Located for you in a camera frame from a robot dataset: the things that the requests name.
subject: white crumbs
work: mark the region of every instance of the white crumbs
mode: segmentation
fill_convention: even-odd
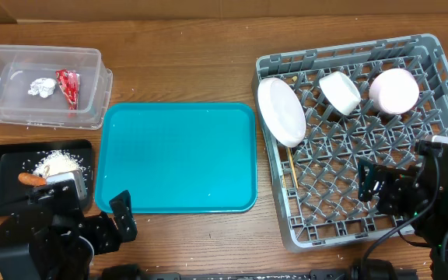
[[[46,178],[48,176],[73,170],[84,172],[86,171],[86,168],[82,167],[78,160],[70,155],[70,153],[54,150],[36,165],[33,174]]]

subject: wooden surface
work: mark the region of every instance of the wooden surface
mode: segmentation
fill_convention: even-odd
[[[448,58],[448,15],[56,23],[0,26],[0,44],[94,47],[114,73],[110,104],[244,102],[255,110],[250,81],[264,54],[433,33]],[[101,131],[0,124],[0,144],[86,138],[99,152]],[[346,268],[369,243],[292,254],[284,249],[271,193],[264,139],[257,126],[258,200],[233,215],[137,215],[138,239],[96,256],[93,272],[138,263],[181,274]],[[98,213],[96,206],[87,214]],[[429,251],[392,239],[371,257],[428,278]]]
[[[0,23],[448,13],[448,0],[0,0]]]

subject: sausage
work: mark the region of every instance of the sausage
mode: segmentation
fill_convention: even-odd
[[[22,184],[26,184],[26,185],[30,185],[30,186],[34,186],[34,187],[39,187],[39,186],[43,186],[46,184],[46,179],[33,175],[33,174],[29,174],[29,173],[21,173],[19,174],[19,181]]]

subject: clear plastic container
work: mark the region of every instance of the clear plastic container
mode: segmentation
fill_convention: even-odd
[[[48,98],[28,94],[38,78],[56,80],[66,68],[80,74],[79,108],[69,110],[60,87]],[[103,124],[113,74],[96,49],[0,45],[0,123],[98,129]]]

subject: gray dish rack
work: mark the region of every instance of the gray dish rack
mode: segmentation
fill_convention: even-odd
[[[371,82],[390,68],[407,69],[419,84],[418,102],[406,114],[382,115],[369,99]],[[336,71],[348,75],[361,93],[362,102],[349,116],[337,112],[319,88],[319,79]],[[416,139],[448,136],[448,63],[438,39],[422,34],[265,55],[256,63],[255,96],[259,82],[268,77],[292,87],[307,122],[303,142],[288,151],[259,114],[286,249],[374,240],[396,226],[401,218],[377,212],[378,197],[369,203],[357,199],[357,160],[407,168],[421,162],[414,154]],[[410,226],[403,230],[411,232]]]

